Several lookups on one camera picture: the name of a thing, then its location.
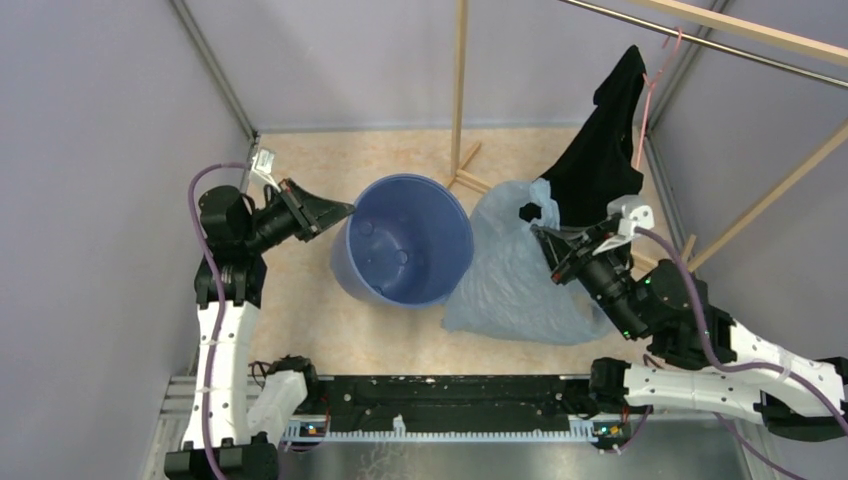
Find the light blue trash bag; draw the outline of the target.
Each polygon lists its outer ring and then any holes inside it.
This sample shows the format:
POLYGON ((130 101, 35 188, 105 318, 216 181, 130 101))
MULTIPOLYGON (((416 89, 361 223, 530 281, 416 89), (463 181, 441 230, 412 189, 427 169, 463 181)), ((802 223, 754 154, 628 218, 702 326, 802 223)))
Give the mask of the light blue trash bag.
POLYGON ((612 322, 579 281, 557 285, 551 279, 531 229, 559 220, 544 179, 491 188, 470 215, 473 260, 446 303, 443 328, 563 346, 611 333, 612 322))

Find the blue plastic trash bin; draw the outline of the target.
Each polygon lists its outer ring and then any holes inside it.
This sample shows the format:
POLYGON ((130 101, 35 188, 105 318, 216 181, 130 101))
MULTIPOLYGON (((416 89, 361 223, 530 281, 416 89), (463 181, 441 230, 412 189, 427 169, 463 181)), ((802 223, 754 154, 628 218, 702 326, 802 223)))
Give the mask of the blue plastic trash bin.
POLYGON ((458 199, 431 178, 401 173, 369 185, 354 207, 332 245, 339 286, 367 303, 444 304, 474 256, 471 223, 458 199))

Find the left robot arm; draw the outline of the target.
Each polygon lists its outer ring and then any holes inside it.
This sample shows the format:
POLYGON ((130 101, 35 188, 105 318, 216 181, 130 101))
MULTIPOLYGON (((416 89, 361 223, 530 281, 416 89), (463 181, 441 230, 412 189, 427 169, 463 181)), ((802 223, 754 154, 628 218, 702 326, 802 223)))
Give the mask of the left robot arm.
POLYGON ((165 456, 169 479, 275 479, 291 417, 319 404, 314 366, 301 356, 272 366, 257 400, 247 400, 248 352, 267 274, 263 255, 290 238, 314 239, 355 208, 291 179, 267 185, 264 195, 258 208, 238 188, 218 186, 191 206, 203 251, 194 279, 198 376, 180 446, 165 456))

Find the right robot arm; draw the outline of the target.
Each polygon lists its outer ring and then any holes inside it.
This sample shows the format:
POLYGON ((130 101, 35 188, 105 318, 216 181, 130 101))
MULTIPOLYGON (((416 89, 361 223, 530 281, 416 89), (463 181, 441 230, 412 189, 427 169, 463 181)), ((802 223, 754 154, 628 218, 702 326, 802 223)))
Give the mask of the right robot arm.
POLYGON ((608 221, 575 236, 531 230, 553 283, 579 282, 625 339, 649 340, 648 352, 670 367, 594 361, 586 385, 594 409, 678 407, 744 419, 796 441, 846 436, 846 358, 808 359, 755 334, 710 304, 706 283, 677 255, 633 278, 629 247, 600 249, 612 237, 608 221))

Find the black hanging garment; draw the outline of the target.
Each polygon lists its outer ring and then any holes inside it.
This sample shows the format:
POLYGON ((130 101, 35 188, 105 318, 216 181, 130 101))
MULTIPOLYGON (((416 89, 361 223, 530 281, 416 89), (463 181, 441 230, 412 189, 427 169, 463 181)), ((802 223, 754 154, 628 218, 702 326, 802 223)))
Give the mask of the black hanging garment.
POLYGON ((645 73, 639 48, 630 46, 595 90, 594 110, 574 140, 541 175, 550 185, 562 227, 595 225, 607 217, 609 202, 641 191, 644 175, 631 160, 645 73))

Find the pink clothes hanger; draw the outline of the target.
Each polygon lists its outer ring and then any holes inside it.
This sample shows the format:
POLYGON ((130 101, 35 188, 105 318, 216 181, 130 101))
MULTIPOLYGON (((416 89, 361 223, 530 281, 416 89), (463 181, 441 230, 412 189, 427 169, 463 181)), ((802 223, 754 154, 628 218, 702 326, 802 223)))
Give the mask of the pink clothes hanger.
POLYGON ((643 82, 644 82, 644 85, 646 87, 646 96, 645 96, 645 102, 644 102, 643 113, 642 113, 642 120, 641 120, 641 125, 640 125, 640 130, 639 130, 638 145, 637 145, 635 157, 632 161, 632 167, 637 171, 641 170, 641 164, 642 164, 642 159, 643 159, 643 155, 644 155, 644 146, 645 146, 645 141, 646 141, 646 137, 647 137, 648 119, 649 119, 651 105, 652 105, 653 98, 654 98, 654 92, 657 89, 657 86, 660 83, 660 80, 664 76, 665 71, 671 66, 671 63, 674 60, 675 56, 677 55, 677 52, 679 51, 680 45, 683 41, 683 33, 684 33, 683 29, 681 27, 676 27, 674 29, 674 31, 675 31, 675 35, 672 36, 672 37, 669 37, 663 43, 663 49, 665 49, 670 41, 674 41, 673 47, 670 50, 670 53, 665 58, 665 61, 663 62, 662 66, 655 72, 655 74, 652 77, 649 77, 647 74, 642 75, 643 82))

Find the metal hanging rod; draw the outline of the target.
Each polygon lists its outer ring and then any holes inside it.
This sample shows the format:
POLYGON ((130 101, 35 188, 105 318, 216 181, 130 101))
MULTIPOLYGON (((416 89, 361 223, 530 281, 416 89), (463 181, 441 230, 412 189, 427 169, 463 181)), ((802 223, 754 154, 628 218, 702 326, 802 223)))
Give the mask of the metal hanging rod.
POLYGON ((649 30, 654 33, 666 35, 670 38, 680 37, 683 41, 693 44, 699 47, 704 47, 709 50, 713 50, 716 52, 720 52, 726 55, 730 55, 739 59, 743 59, 749 62, 753 62, 759 65, 767 66, 772 69, 776 69, 782 72, 790 73, 795 76, 803 77, 806 79, 814 80, 816 82, 826 84, 828 86, 836 87, 841 90, 847 89, 847 81, 843 79, 838 79, 836 77, 822 74, 819 72, 815 72, 812 70, 808 70, 805 68, 801 68, 796 65, 792 65, 786 62, 782 62, 773 58, 765 57, 759 54, 755 54, 753 52, 749 52, 746 50, 741 50, 726 44, 714 42, 704 37, 699 37, 697 35, 691 35, 688 33, 678 33, 675 29, 670 27, 645 20, 639 17, 635 17, 629 14, 625 14, 623 12, 619 12, 614 9, 606 8, 600 5, 596 5, 593 3, 589 3, 586 1, 574 1, 574 0, 560 0, 560 3, 564 3, 567 5, 578 7, 582 10, 586 10, 592 13, 596 13, 602 15, 607 18, 611 18, 617 21, 624 22, 629 25, 636 26, 638 28, 642 28, 645 30, 649 30))

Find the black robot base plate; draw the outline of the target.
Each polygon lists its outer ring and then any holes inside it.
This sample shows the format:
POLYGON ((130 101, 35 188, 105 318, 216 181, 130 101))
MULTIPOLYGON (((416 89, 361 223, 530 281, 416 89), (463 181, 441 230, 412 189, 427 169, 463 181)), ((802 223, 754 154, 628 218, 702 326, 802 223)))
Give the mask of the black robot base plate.
POLYGON ((566 431, 578 420, 644 413, 589 391, 584 376, 319 376, 298 415, 330 422, 332 433, 388 431, 401 417, 412 433, 566 431))

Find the wooden clothes rack frame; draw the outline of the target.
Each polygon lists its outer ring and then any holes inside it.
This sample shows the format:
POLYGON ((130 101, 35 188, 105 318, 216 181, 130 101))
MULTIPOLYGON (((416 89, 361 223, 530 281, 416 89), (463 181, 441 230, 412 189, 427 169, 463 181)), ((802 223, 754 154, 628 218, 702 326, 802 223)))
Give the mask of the wooden clothes rack frame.
MULTIPOLYGON (((725 12, 847 48, 847 1, 728 1, 725 12)), ((621 53, 651 72, 663 36, 559 1, 469 1, 463 142, 482 140, 470 171, 490 185, 532 181, 574 136, 621 53)), ((847 68, 714 32, 714 40, 847 81, 847 68)), ((682 236, 711 245, 847 119, 847 90, 709 49, 680 80, 681 45, 654 93, 651 148, 682 236)), ((847 272, 847 140, 699 267, 717 278, 847 272)))

